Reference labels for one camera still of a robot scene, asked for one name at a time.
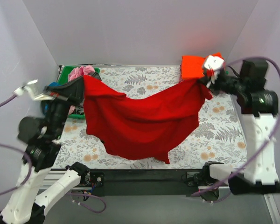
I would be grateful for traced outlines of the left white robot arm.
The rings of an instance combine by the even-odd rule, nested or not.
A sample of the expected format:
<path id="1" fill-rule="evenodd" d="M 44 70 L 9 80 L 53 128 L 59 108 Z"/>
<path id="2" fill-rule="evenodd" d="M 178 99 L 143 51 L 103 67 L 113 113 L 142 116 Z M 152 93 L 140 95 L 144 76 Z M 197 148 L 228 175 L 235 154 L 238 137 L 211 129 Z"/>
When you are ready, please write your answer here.
<path id="1" fill-rule="evenodd" d="M 23 93 L 34 101 L 48 101 L 49 107 L 43 118 L 24 117 L 18 126 L 18 140 L 27 144 L 21 171 L 12 195 L 0 211 L 0 224 L 42 224 L 48 211 L 71 188 L 86 186 L 90 181 L 87 167 L 75 163 L 57 182 L 40 195 L 38 191 L 51 171 L 61 145 L 61 138 L 72 105 L 79 106 L 84 100 L 84 79 L 76 78 L 64 85 L 46 86 L 42 93 L 35 88 L 37 80 L 17 88 L 13 96 L 0 104 L 7 104 Z"/>

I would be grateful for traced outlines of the red t shirt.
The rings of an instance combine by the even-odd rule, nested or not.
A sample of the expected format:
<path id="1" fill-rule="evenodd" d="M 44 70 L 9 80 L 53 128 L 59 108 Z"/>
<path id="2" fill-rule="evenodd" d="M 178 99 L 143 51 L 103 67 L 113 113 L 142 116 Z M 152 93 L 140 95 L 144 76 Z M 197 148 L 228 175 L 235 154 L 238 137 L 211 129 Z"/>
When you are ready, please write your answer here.
<path id="1" fill-rule="evenodd" d="M 186 80 L 148 98 L 131 99 L 103 82 L 84 77 L 86 132 L 99 138 L 108 154 L 129 160 L 153 157 L 169 163 L 168 153 L 199 125 L 209 89 Z"/>

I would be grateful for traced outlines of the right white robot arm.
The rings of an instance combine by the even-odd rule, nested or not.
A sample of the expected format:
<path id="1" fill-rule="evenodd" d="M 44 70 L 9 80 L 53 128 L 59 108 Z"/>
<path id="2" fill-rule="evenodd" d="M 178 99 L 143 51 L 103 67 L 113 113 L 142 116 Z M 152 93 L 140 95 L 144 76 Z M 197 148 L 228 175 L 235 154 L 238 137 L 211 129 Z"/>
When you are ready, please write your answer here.
<path id="1" fill-rule="evenodd" d="M 280 193 L 280 180 L 274 157 L 274 135 L 280 125 L 280 100 L 265 89 L 266 73 L 275 62 L 265 57 L 241 59 L 240 73 L 230 77 L 225 61 L 208 56 L 202 65 L 201 81 L 213 92 L 222 91 L 237 98 L 245 126 L 247 161 L 234 169 L 221 162 L 207 162 L 196 176 L 211 189 L 222 184 L 234 195 Z"/>

